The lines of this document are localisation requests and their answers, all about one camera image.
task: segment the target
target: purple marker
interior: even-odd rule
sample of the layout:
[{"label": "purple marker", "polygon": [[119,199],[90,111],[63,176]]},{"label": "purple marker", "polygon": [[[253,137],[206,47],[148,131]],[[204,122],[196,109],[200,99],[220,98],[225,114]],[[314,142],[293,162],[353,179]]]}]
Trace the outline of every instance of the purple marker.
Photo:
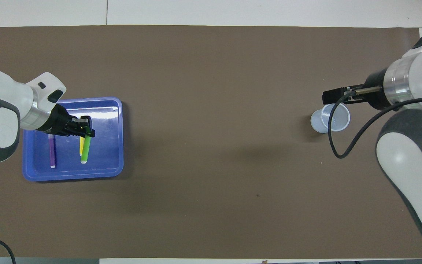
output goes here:
[{"label": "purple marker", "polygon": [[55,157],[55,137],[54,135],[48,135],[48,145],[50,145],[50,167],[56,168],[56,157]]}]

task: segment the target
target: black button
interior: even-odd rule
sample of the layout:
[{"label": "black button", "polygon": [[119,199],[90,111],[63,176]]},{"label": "black button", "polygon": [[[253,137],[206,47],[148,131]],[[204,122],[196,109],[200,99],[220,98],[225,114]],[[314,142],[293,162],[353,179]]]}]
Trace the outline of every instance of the black button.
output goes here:
[{"label": "black button", "polygon": [[422,37],[419,38],[418,42],[411,48],[414,50],[415,48],[419,48],[422,46]]},{"label": "black button", "polygon": [[52,103],[56,103],[62,95],[63,95],[63,92],[61,90],[56,90],[52,92],[52,94],[49,95],[47,99]]}]

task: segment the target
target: marker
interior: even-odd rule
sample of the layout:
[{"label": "marker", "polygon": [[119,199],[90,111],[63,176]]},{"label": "marker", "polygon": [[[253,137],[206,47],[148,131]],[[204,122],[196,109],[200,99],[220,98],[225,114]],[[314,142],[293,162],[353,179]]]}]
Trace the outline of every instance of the marker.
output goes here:
[{"label": "marker", "polygon": [[56,168],[56,157],[55,157],[55,137],[54,135],[48,135],[48,145],[50,146],[50,167]]},{"label": "marker", "polygon": [[79,137],[79,155],[82,156],[82,149],[84,148],[84,137]]},{"label": "marker", "polygon": [[89,156],[90,137],[86,135],[84,138],[84,147],[82,148],[81,163],[87,163],[87,156]]}]

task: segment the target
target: black cable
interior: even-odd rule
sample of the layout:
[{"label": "black cable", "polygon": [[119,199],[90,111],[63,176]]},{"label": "black cable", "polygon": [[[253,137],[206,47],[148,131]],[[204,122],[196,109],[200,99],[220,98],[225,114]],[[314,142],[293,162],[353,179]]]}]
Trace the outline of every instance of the black cable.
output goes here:
[{"label": "black cable", "polygon": [[12,264],[15,264],[15,258],[14,258],[14,254],[12,253],[11,248],[6,243],[2,242],[1,240],[0,240],[0,245],[2,245],[7,250],[7,252],[9,253],[9,256],[11,257]]},{"label": "black cable", "polygon": [[336,107],[338,107],[338,105],[340,105],[345,99],[347,99],[350,96],[355,95],[355,92],[348,92],[346,95],[344,95],[343,97],[341,97],[333,106],[332,111],[330,112],[330,117],[328,117],[328,140],[330,141],[330,146],[332,147],[332,151],[333,154],[335,154],[335,156],[338,159],[342,159],[345,158],[346,156],[348,156],[348,154],[351,152],[351,150],[353,149],[353,147],[356,145],[356,142],[359,140],[359,138],[362,136],[362,134],[368,129],[368,127],[370,125],[372,125],[373,122],[375,122],[375,120],[379,119],[381,116],[385,115],[386,113],[397,109],[399,107],[408,105],[408,104],[413,104],[413,103],[421,103],[422,102],[422,98],[418,98],[418,99],[411,99],[411,100],[406,100],[403,102],[399,102],[396,103],[394,105],[391,105],[387,108],[385,108],[384,110],[380,111],[379,113],[377,113],[375,116],[373,116],[369,121],[367,121],[367,123],[365,125],[363,125],[363,127],[357,132],[356,136],[353,138],[353,141],[351,141],[350,145],[348,146],[348,148],[346,149],[345,153],[343,154],[338,154],[338,152],[335,149],[335,145],[333,145],[333,139],[332,139],[332,119],[333,119],[333,114],[335,113],[335,109]]}]

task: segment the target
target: green marker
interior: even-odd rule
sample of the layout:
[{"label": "green marker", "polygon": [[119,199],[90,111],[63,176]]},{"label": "green marker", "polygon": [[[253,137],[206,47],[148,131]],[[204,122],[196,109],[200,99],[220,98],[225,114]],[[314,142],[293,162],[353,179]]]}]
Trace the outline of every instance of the green marker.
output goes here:
[{"label": "green marker", "polygon": [[89,156],[90,137],[86,135],[84,138],[84,147],[82,148],[81,163],[87,163],[87,157]]}]

